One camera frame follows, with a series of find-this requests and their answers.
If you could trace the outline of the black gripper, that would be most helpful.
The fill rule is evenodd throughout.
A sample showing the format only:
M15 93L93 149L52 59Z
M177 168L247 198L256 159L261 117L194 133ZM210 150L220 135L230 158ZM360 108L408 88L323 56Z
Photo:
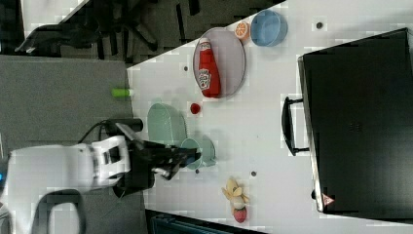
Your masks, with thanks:
M193 163L201 157L196 148L166 147L150 141L145 141L142 148L135 142L129 142L127 147L131 169L113 186L117 197L152 188L155 174L171 180L180 170L179 163Z

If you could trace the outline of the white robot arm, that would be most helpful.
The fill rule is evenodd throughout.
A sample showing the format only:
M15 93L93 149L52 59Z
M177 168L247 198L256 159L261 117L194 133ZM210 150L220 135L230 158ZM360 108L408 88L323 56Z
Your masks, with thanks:
M86 193L146 190L155 174L171 179L200 156L195 148L124 136L11 150L1 157L1 212L10 234L86 234Z

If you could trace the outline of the black robot base upper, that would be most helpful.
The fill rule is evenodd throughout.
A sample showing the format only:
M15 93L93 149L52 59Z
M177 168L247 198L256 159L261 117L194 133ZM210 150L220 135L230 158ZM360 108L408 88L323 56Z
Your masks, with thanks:
M123 132L116 126L117 123L130 127L134 132L141 132L143 130L143 122L139 118L107 119L104 124L104 129L110 137L123 134Z

